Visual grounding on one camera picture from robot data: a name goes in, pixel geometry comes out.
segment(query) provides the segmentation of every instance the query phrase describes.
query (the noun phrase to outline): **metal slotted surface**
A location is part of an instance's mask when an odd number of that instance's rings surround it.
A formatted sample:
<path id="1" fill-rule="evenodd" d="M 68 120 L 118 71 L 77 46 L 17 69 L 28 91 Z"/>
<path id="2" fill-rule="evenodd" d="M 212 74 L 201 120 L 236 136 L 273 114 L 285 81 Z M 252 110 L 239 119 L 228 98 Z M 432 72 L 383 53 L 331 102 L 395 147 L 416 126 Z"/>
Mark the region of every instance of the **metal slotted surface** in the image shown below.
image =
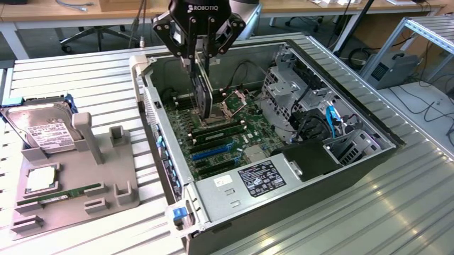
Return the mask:
<path id="1" fill-rule="evenodd" d="M 370 92 L 349 69 L 309 37 L 291 34 L 257 37 L 292 39 L 351 94 L 406 141 L 407 146 L 345 191 L 280 221 L 216 254 L 448 254 L 454 250 L 454 167 L 436 146 Z M 112 254 L 184 253 L 168 234 L 165 200 L 133 104 L 122 50 L 69 57 L 29 59 L 9 70 L 8 95 L 34 97 L 68 90 L 78 108 L 93 115 L 93 132 L 110 125 L 132 130 L 141 205 L 128 211 L 42 233 L 16 242 L 8 237 L 12 196 L 20 154 L 18 138 L 0 126 L 0 253 Z"/>
<path id="2" fill-rule="evenodd" d="M 454 16 L 408 18 L 404 26 L 454 54 Z"/>

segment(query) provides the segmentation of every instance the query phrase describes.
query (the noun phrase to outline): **power supply label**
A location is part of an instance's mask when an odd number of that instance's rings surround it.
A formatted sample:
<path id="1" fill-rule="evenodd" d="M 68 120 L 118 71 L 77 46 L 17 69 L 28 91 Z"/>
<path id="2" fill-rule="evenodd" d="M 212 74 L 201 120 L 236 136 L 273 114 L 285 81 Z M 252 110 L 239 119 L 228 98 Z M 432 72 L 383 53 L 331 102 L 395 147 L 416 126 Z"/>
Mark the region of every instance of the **power supply label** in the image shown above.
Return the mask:
<path id="1" fill-rule="evenodd" d="M 237 173 L 253 198 L 285 185 L 271 160 L 239 170 Z"/>

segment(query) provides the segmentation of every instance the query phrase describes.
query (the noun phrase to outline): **blue latch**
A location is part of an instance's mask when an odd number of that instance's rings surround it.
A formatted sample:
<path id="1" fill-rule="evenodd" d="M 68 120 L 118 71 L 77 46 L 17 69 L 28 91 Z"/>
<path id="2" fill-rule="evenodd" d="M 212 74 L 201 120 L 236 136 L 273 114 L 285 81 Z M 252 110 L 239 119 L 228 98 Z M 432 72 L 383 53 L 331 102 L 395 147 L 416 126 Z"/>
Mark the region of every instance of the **blue latch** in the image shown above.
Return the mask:
<path id="1" fill-rule="evenodd" d="M 337 112 L 336 112 L 333 106 L 329 105 L 325 108 L 325 121 L 327 121 L 327 124 L 331 128 L 332 138 L 335 138 L 335 129 L 333 129 L 333 125 L 332 125 L 332 119 L 336 119 L 339 122 L 341 121 L 340 116 L 337 115 Z"/>
<path id="2" fill-rule="evenodd" d="M 164 141 L 164 138 L 163 138 L 163 136 L 160 135 L 160 136 L 157 137 L 156 147 L 160 147 L 160 146 L 161 146 L 163 141 Z"/>
<path id="3" fill-rule="evenodd" d="M 173 221 L 184 218 L 187 216 L 187 210 L 184 207 L 173 209 Z"/>

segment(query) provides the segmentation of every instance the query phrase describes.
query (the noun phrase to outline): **sticker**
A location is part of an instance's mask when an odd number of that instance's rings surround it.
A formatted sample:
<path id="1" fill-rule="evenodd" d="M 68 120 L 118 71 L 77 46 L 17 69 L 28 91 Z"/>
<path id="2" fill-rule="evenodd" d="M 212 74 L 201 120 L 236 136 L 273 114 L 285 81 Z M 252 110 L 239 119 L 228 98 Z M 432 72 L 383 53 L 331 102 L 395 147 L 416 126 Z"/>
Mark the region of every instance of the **sticker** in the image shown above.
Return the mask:
<path id="1" fill-rule="evenodd" d="M 73 145 L 73 140 L 64 123 L 26 127 L 26 133 L 33 137 L 37 146 L 44 149 Z"/>
<path id="2" fill-rule="evenodd" d="M 229 177 L 229 174 L 213 179 L 213 183 L 216 187 L 220 187 L 231 182 L 232 182 L 232 178 Z"/>
<path id="3" fill-rule="evenodd" d="M 237 173 L 253 198 L 285 185 L 271 160 L 239 170 Z"/>

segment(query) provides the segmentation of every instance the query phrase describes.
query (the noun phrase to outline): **green circuit board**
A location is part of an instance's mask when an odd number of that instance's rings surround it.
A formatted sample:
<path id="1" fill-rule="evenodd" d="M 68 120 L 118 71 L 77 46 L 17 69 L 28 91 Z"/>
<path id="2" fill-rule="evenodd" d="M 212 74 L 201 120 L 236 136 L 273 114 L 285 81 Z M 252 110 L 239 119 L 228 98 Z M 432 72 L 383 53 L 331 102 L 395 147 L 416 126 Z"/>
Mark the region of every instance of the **green circuit board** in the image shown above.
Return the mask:
<path id="1" fill-rule="evenodd" d="M 221 103 L 212 104 L 212 117 L 205 121 L 200 120 L 193 108 L 177 110 L 175 106 L 165 106 L 168 120 L 185 162 L 197 180 L 244 166 L 263 156 L 269 156 L 271 152 L 283 145 L 252 98 L 245 95 L 245 100 L 243 101 L 236 95 L 225 99 L 224 104 L 232 114 L 240 109 L 231 117 L 225 116 Z M 193 152 L 195 148 L 213 143 L 219 145 Z M 229 146 L 227 152 L 199 160 L 192 159 L 193 155 L 223 148 L 225 145 Z M 257 158 L 248 157 L 245 152 L 257 148 L 260 150 Z"/>

